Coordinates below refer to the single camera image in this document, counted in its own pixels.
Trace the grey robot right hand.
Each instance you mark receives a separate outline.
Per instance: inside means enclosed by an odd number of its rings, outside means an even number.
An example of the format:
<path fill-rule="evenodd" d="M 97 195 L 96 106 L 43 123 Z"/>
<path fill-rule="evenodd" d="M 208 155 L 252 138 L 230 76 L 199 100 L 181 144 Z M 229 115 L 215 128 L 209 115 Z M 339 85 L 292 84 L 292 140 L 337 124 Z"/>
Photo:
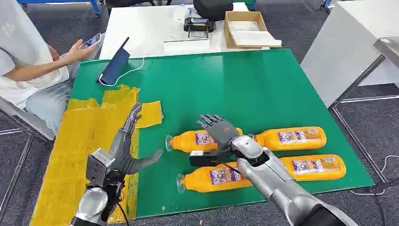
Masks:
<path fill-rule="evenodd" d="M 228 156 L 232 152 L 231 141 L 240 136 L 236 127 L 229 121 L 218 115 L 200 115 L 200 119 L 196 121 L 217 143 L 217 149 L 214 153 L 217 156 Z"/>

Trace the person's left hand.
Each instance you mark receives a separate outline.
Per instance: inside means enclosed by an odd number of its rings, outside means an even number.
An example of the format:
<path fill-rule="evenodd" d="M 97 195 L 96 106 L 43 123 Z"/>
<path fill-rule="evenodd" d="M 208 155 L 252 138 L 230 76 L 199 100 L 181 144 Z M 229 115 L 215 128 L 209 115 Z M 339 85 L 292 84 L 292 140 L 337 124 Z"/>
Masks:
<path fill-rule="evenodd" d="M 56 49 L 53 48 L 51 45 L 47 45 L 47 47 L 48 47 L 48 49 L 49 49 L 49 51 L 50 51 L 50 54 L 51 54 L 51 56 L 52 56 L 53 61 L 59 60 L 60 55 L 58 54 L 58 52 L 56 51 Z"/>

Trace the person's right hand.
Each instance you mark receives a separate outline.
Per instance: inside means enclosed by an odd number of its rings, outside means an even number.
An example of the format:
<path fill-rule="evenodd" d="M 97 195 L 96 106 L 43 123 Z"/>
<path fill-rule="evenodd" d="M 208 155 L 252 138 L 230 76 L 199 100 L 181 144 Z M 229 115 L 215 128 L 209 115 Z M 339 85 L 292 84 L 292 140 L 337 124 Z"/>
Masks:
<path fill-rule="evenodd" d="M 96 46 L 90 46 L 88 48 L 80 48 L 80 45 L 83 44 L 83 40 L 79 39 L 75 44 L 72 45 L 69 52 L 62 57 L 62 60 L 67 64 L 72 64 L 74 62 L 78 62 L 84 59 L 88 59 L 88 57 L 94 52 Z"/>

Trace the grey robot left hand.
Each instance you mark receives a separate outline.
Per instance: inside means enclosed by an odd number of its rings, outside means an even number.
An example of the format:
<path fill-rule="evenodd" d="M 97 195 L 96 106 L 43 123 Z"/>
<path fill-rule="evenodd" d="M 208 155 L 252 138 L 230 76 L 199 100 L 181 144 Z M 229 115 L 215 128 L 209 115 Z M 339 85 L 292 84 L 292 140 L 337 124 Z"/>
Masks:
<path fill-rule="evenodd" d="M 115 159 L 112 169 L 108 174 L 109 179 L 122 180 L 126 175 L 134 175 L 159 161 L 163 150 L 157 150 L 151 156 L 135 158 L 130 154 L 131 138 L 137 121 L 141 118 L 142 103 L 136 103 L 129 113 L 124 125 L 117 131 L 113 138 L 109 154 Z"/>

